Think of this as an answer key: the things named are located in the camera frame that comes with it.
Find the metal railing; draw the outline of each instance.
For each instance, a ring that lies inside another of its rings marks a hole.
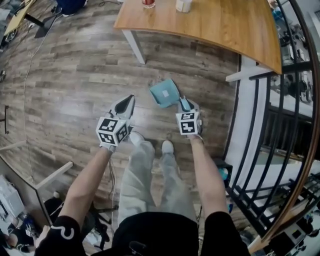
[[[281,21],[285,23],[286,28],[286,37],[288,39],[288,45],[290,45],[293,53],[293,63],[285,65],[282,61],[282,74],[280,75],[280,86],[279,86],[279,104],[276,110],[276,116],[273,122],[274,134],[270,137],[269,147],[268,147],[268,157],[265,162],[264,169],[262,171],[261,177],[256,185],[255,189],[247,189],[248,184],[252,178],[255,167],[257,165],[257,160],[259,158],[262,145],[265,138],[266,126],[268,122],[269,112],[270,112],[270,91],[271,91],[271,79],[274,76],[277,76],[274,72],[269,72],[265,74],[260,74],[253,76],[250,79],[255,80],[255,94],[254,94],[254,103],[252,110],[252,120],[249,127],[249,132],[247,135],[247,141],[244,147],[244,152],[242,159],[240,161],[239,168],[231,183],[231,186],[227,189],[227,192],[237,204],[237,206],[242,210],[243,214],[247,217],[252,226],[256,229],[258,234],[262,237],[262,240],[271,238],[272,236],[279,234],[283,231],[285,227],[292,224],[293,221],[297,221],[298,218],[302,218],[312,207],[316,206],[320,201],[320,185],[319,190],[313,191],[308,194],[306,200],[309,200],[307,207],[298,215],[291,218],[289,221],[285,221],[286,216],[290,209],[299,202],[298,197],[301,192],[305,192],[306,186],[305,183],[312,182],[313,188],[317,188],[318,185],[315,185],[316,177],[310,177],[309,172],[311,165],[313,163],[315,153],[318,147],[319,133],[320,133],[320,119],[319,119],[319,109],[320,109],[320,66],[318,61],[318,55],[316,47],[313,41],[313,38],[310,35],[307,24],[304,20],[303,13],[298,6],[296,0],[289,0],[286,2],[287,5],[291,5],[295,15],[300,24],[302,33],[305,39],[305,45],[307,45],[307,51],[309,59],[307,61],[301,61],[298,58],[298,52],[296,48],[295,37],[292,33],[292,27],[290,26],[286,13],[281,5],[280,1],[277,0],[278,7],[282,13]],[[304,146],[308,150],[304,150],[301,157],[301,166],[296,176],[296,179],[290,179],[289,182],[285,184],[282,183],[282,179],[288,162],[291,159],[294,145],[299,138],[298,134],[298,123],[299,123],[299,109],[300,109],[300,98],[301,98],[301,88],[299,86],[299,73],[304,71],[311,71],[312,73],[312,84],[313,84],[313,107],[312,107],[312,118],[311,122],[311,132],[307,136],[307,139],[303,142]],[[290,127],[290,134],[288,135],[287,145],[285,149],[285,154],[283,157],[282,166],[277,173],[276,180],[274,185],[271,187],[263,187],[264,181],[267,174],[270,171],[270,166],[272,159],[274,157],[277,145],[279,144],[280,139],[280,130],[284,118],[284,98],[285,98],[285,75],[294,74],[295,88],[294,88],[294,97],[295,105],[294,111],[292,113],[292,122]],[[260,79],[266,78],[266,88],[261,88],[259,81]],[[256,150],[253,156],[251,166],[248,170],[247,176],[244,180],[244,183],[239,182],[239,178],[242,174],[242,169],[244,166],[245,159],[247,157],[250,141],[252,138],[252,132],[255,124],[255,116],[257,111],[258,104],[258,92],[259,90],[266,90],[266,98],[264,104],[264,114],[261,125],[261,131],[259,140],[256,146]]]

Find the light gray pants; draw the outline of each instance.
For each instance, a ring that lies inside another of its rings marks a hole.
[[[174,213],[196,222],[189,189],[179,177],[178,165],[171,153],[161,158],[164,190],[161,204],[156,207],[150,192],[154,158],[155,149],[148,141],[141,142],[133,150],[122,178],[118,225],[125,218],[144,212]]]

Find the forearm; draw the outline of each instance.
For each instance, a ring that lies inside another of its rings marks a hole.
[[[196,184],[205,218],[214,212],[228,213],[225,184],[217,166],[201,139],[192,139],[191,146]]]
[[[70,186],[59,216],[69,216],[82,227],[112,152],[102,147]]]

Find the white table leg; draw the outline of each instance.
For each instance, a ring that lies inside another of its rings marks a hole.
[[[228,75],[225,78],[225,81],[226,82],[233,82],[233,81],[237,81],[237,80],[241,80],[241,79],[247,79],[249,77],[257,76],[257,75],[268,73],[271,71],[272,71],[271,69],[262,67],[260,65],[252,66],[252,67],[245,67],[240,72]]]
[[[132,30],[125,30],[125,29],[123,29],[122,32],[123,32],[125,38],[128,40],[129,45],[131,46],[133,53],[137,57],[138,61],[141,64],[146,64],[144,53],[141,49],[141,45],[138,40],[136,32],[132,31]]]

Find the wooden floor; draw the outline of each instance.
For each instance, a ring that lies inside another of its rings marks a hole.
[[[41,19],[50,16],[50,3],[37,1],[30,14]],[[225,77],[237,71],[238,55],[179,36],[139,32],[147,58],[146,65],[139,64],[122,32],[113,29],[120,5],[98,4],[99,1],[90,0],[78,14],[56,20],[32,60],[25,100],[24,82],[30,55],[43,40],[34,39],[37,27],[28,32],[28,24],[24,22],[1,55],[1,67],[7,71],[7,77],[0,83],[0,111],[4,114],[5,105],[9,105],[9,134],[4,135],[4,124],[0,123],[0,146],[26,138],[28,141],[28,149],[26,146],[13,149],[1,156],[34,183],[72,161],[73,168],[52,188],[66,192],[98,149],[95,128],[99,117],[105,115],[113,101],[134,94],[133,130],[152,140],[156,149],[152,171],[155,201],[159,202],[163,187],[159,168],[161,144],[171,140],[181,176],[199,210],[191,146],[179,133],[177,109],[157,107],[149,87],[173,79],[182,95],[197,102],[203,117],[205,145],[212,156],[220,157],[225,149],[236,91],[235,84],[226,83]],[[132,149],[130,143],[122,143],[112,156],[117,177],[115,200]],[[110,204],[111,187],[106,171],[97,201]]]

